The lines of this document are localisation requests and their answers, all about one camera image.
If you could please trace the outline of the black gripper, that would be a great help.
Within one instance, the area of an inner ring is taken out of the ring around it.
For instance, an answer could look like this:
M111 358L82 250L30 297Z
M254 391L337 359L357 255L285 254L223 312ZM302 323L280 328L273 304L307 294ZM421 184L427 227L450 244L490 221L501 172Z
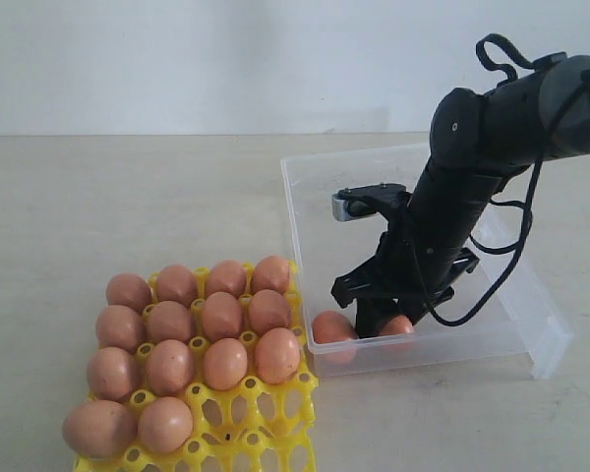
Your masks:
M377 261L398 283L400 313L412 324L449 300L452 283L471 272L479 258L465 247L470 233L504 178L492 171L446 169L427 163L399 217L384 234ZM330 295L340 308L357 302L355 330L376 337L398 315L394 299L380 295L381 276L359 265L338 276Z

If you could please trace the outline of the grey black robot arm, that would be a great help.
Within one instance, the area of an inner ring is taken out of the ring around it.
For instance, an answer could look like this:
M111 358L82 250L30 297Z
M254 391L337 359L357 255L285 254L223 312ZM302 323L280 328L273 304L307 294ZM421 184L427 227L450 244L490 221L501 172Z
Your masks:
M380 183L333 195L335 219L379 214L387 223L374 255L331 288L339 306L356 306L362 338L398 316L417 323L452 298L456 279L486 252L472 230L512 178L590 155L590 55L529 60L497 33L475 49L481 65L504 78L485 93L455 88L442 99L415 188Z

